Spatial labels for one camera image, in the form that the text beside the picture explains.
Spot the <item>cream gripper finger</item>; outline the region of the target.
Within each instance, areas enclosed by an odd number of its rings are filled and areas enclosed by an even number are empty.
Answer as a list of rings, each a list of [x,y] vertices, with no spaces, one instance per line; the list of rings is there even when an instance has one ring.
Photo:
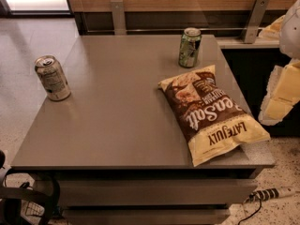
[[[270,25],[266,26],[260,33],[260,38],[279,39],[279,32],[285,16],[277,18]]]
[[[266,116],[282,120],[300,101],[300,62],[275,66],[268,84],[268,97]]]

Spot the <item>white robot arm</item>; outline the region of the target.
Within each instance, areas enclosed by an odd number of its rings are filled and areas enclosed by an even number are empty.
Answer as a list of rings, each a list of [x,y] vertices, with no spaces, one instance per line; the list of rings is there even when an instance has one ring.
[[[259,37],[277,39],[280,52],[291,58],[284,67],[274,66],[262,100],[259,121],[273,126],[300,101],[300,0],[265,27]]]

